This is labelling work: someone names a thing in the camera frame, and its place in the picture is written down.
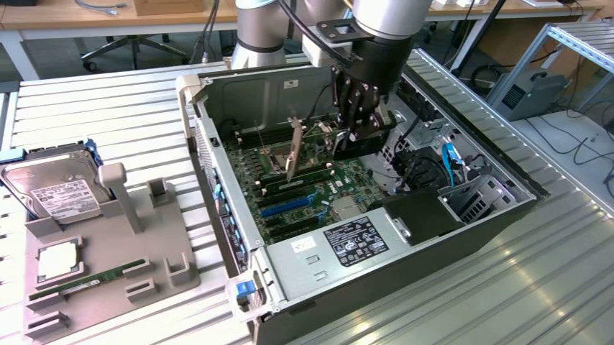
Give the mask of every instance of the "motherboard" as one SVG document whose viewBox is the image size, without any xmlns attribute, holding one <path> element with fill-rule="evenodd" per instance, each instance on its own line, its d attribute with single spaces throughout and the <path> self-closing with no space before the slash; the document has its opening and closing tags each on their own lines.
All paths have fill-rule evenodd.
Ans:
<svg viewBox="0 0 614 345">
<path fill-rule="evenodd" d="M 258 136 L 255 147 L 231 142 L 224 148 L 268 244 L 358 216 L 385 197 L 361 159 L 333 160 L 319 127 L 302 138 L 299 152 L 292 150 L 291 138 L 270 143 L 263 134 Z M 292 155 L 298 167 L 288 179 Z"/>
</svg>

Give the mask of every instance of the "blue pcie slot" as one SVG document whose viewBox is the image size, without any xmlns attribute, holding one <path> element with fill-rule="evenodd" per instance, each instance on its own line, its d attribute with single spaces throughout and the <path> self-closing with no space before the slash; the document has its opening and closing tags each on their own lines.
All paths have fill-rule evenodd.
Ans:
<svg viewBox="0 0 614 345">
<path fill-rule="evenodd" d="M 271 217 L 275 216 L 280 213 L 284 213 L 287 211 L 294 210 L 295 208 L 306 207 L 311 205 L 314 202 L 315 194 L 311 194 L 306 196 L 304 198 L 296 199 L 294 201 L 290 201 L 288 203 L 283 203 L 282 205 L 276 205 L 271 208 L 267 208 L 260 212 L 260 216 L 264 217 Z"/>
</svg>

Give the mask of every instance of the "green circuit board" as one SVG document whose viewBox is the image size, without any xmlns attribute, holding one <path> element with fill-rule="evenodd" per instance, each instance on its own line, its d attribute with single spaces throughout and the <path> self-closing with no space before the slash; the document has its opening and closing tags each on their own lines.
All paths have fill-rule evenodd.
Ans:
<svg viewBox="0 0 614 345">
<path fill-rule="evenodd" d="M 385 197 L 375 180 L 369 176 L 367 169 L 358 158 L 349 160 L 333 160 L 330 153 L 326 150 L 318 149 L 315 140 L 306 139 L 302 145 L 302 153 L 299 160 L 299 172 L 315 170 L 311 176 L 307 174 L 295 176 L 290 181 L 286 179 L 280 182 L 284 185 L 292 186 L 294 181 L 311 181 L 299 187 L 292 186 L 291 192 L 300 193 L 302 196 L 290 198 L 279 203 L 272 203 L 259 207 L 263 200 L 271 197 L 262 191 L 262 185 L 256 181 L 266 179 L 286 177 L 283 159 L 287 157 L 291 142 L 279 142 L 271 145 L 259 146 L 251 149 L 242 149 L 235 144 L 224 144 L 230 163 L 234 167 L 234 172 L 244 192 L 244 198 L 256 221 L 258 229 L 268 244 L 283 241 L 287 238 L 298 236 L 319 227 L 334 224 L 342 218 L 333 210 L 335 200 L 341 198 L 353 198 L 357 204 L 357 209 L 366 211 L 369 205 Z M 329 169 L 319 170 L 320 167 L 330 163 Z M 262 216 L 262 211 L 283 206 L 295 200 L 310 198 L 311 202 L 307 206 L 295 208 L 290 211 L 275 214 L 274 216 Z M 310 223 L 298 229 L 294 224 Z"/>
</svg>

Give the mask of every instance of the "office chair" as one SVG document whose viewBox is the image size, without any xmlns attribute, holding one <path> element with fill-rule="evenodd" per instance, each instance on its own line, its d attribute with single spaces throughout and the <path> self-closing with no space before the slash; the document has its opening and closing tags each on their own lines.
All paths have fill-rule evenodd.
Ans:
<svg viewBox="0 0 614 345">
<path fill-rule="evenodd" d="M 96 66 L 96 63 L 91 61 L 91 59 L 94 59 L 96 56 L 103 55 L 107 52 L 111 52 L 112 50 L 116 50 L 119 47 L 124 47 L 126 45 L 130 45 L 132 48 L 132 69 L 135 70 L 139 69 L 139 62 L 136 59 L 136 55 L 140 52 L 139 45 L 147 45 L 148 47 L 170 52 L 171 54 L 175 54 L 182 57 L 183 64 L 188 63 L 188 57 L 182 50 L 174 47 L 170 47 L 168 45 L 163 43 L 158 43 L 158 42 L 148 40 L 147 37 L 151 37 L 151 36 L 154 36 L 154 34 L 131 34 L 120 38 L 119 40 L 115 40 L 112 36 L 107 36 L 107 44 L 103 45 L 96 50 L 82 55 L 80 60 L 84 63 L 84 68 L 88 71 L 94 72 L 98 66 Z M 164 43 L 170 42 L 168 34 L 162 34 L 162 41 Z"/>
</svg>

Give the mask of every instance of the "warning label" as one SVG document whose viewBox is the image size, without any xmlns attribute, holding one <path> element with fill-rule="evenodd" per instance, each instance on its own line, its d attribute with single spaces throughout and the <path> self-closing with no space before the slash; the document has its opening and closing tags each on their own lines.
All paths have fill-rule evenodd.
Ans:
<svg viewBox="0 0 614 345">
<path fill-rule="evenodd" d="M 100 209 L 86 180 L 35 189 L 31 193 L 55 219 L 64 219 Z"/>
<path fill-rule="evenodd" d="M 326 230 L 325 236 L 339 262 L 346 267 L 389 250 L 369 217 Z"/>
</svg>

